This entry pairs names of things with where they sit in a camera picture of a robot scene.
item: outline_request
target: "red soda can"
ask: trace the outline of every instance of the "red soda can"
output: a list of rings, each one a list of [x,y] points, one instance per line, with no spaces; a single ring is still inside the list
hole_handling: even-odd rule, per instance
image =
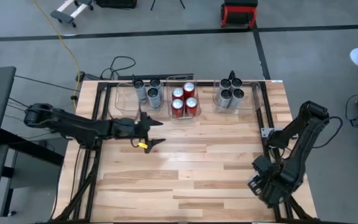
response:
[[[172,100],[175,100],[175,99],[180,99],[180,100],[184,100],[183,99],[183,89],[182,88],[175,88],[173,89],[172,91]]]
[[[183,101],[181,99],[175,99],[172,101],[172,115],[176,118],[183,117],[183,112],[185,111],[185,107],[183,105]]]
[[[192,83],[185,83],[183,85],[183,94],[185,96],[185,100],[194,97],[195,95],[195,86]]]
[[[189,116],[197,116],[197,100],[190,97],[186,100],[186,112]]]

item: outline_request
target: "can lid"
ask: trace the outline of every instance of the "can lid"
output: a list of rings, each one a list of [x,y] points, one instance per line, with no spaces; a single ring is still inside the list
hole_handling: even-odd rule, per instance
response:
[[[239,78],[233,78],[233,80],[231,80],[231,85],[234,87],[241,87],[242,81]]]
[[[186,100],[186,105],[190,108],[196,107],[197,106],[197,100],[193,97],[190,97],[189,99]]]
[[[183,96],[183,90],[181,88],[175,88],[173,90],[173,95],[175,97],[181,97],[181,96]]]
[[[144,86],[144,82],[142,80],[136,80],[134,82],[134,87],[135,88],[142,88]]]
[[[185,89],[185,91],[193,91],[194,90],[194,84],[185,83],[185,85],[183,86],[183,89]]]
[[[152,87],[159,87],[160,86],[160,80],[158,78],[152,78],[150,80],[150,86]]]
[[[181,99],[175,99],[172,101],[172,107],[175,109],[180,109],[183,107],[183,101]]]
[[[227,78],[221,80],[221,86],[223,88],[229,88],[230,85],[231,85],[230,80],[228,80]]]
[[[233,91],[233,96],[241,99],[244,97],[244,91],[242,91],[240,89],[236,89]]]
[[[156,97],[158,96],[158,90],[156,88],[151,88],[147,91],[147,95],[149,97]]]
[[[222,98],[228,100],[231,98],[231,92],[229,90],[223,90],[221,92],[221,96],[222,96]]]

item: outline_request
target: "black floor stripe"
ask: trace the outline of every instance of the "black floor stripe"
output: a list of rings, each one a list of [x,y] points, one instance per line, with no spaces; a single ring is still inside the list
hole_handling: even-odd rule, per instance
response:
[[[349,30],[358,29],[358,25],[341,26],[308,26],[308,27],[266,27],[259,28],[259,32],[294,32],[294,31],[318,31],[318,30]]]
[[[151,32],[122,32],[122,33],[106,33],[106,34],[78,34],[63,35],[65,40],[70,39],[93,39],[108,37],[148,37],[162,35],[189,35],[189,34],[233,34],[250,32],[249,29],[198,29],[198,30],[170,30],[170,31],[151,31]],[[22,37],[0,37],[0,41],[28,41],[28,40],[57,40],[57,35],[42,36],[22,36]]]
[[[267,68],[265,52],[264,52],[264,48],[262,47],[262,41],[260,40],[258,29],[256,29],[254,32],[254,39],[255,39],[256,50],[258,51],[260,66],[262,67],[262,72],[264,74],[265,79],[270,80],[269,69]]]
[[[296,32],[296,31],[317,31],[317,30],[349,30],[358,29],[358,25],[343,26],[311,26],[311,27],[266,27],[254,30],[249,29],[196,29],[196,30],[169,30],[169,31],[147,31],[147,32],[121,32],[102,34],[77,34],[63,35],[63,39],[95,39],[109,37],[148,37],[161,35],[191,35],[191,34],[233,34],[244,32]],[[21,37],[0,37],[0,42],[28,41],[28,40],[57,40],[56,35],[21,36]]]

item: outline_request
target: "red stool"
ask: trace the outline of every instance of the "red stool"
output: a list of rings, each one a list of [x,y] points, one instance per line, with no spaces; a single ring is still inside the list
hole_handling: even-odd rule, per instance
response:
[[[226,23],[248,24],[252,29],[257,14],[258,0],[224,0],[221,6],[221,27]]]

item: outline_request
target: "yellow cable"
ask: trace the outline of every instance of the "yellow cable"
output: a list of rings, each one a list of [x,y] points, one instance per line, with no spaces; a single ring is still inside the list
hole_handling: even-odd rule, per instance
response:
[[[73,52],[71,52],[71,50],[65,45],[65,42],[63,41],[59,31],[57,31],[56,27],[52,24],[51,20],[48,18],[48,16],[44,13],[44,11],[41,9],[41,7],[38,5],[36,0],[32,0],[32,2],[37,6],[37,8],[39,9],[40,12],[42,12],[42,14],[45,16],[45,18],[48,20],[49,24],[52,26],[52,28],[55,30],[57,36],[59,37],[60,42],[62,43],[62,45],[64,46],[64,48],[67,49],[68,53],[70,53],[71,57],[74,59],[75,65],[77,66],[77,84],[75,85],[75,91],[74,91],[74,96],[76,96],[76,91],[78,89],[78,86],[80,85],[80,66],[78,65],[77,59],[74,57]],[[74,109],[76,109],[76,105],[75,105],[75,100],[73,100],[73,106]]]

